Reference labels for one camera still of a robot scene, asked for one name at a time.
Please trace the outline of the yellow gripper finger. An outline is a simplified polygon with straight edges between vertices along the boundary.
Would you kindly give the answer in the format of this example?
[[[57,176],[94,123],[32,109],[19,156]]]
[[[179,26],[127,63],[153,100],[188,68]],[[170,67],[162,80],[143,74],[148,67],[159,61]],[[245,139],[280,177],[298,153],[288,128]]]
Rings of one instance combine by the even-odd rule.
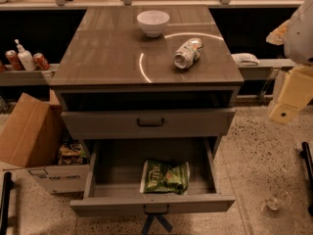
[[[313,99],[313,67],[295,65],[285,74],[269,118],[279,124],[291,122]]]

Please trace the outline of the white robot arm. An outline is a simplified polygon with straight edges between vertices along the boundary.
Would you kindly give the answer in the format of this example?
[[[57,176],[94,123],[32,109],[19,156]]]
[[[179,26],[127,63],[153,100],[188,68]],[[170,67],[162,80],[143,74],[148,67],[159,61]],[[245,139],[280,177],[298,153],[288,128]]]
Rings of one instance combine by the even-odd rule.
[[[269,118],[280,124],[292,121],[313,98],[313,0],[305,0],[291,18],[266,37],[268,43],[283,45],[294,66],[285,74],[279,96]]]

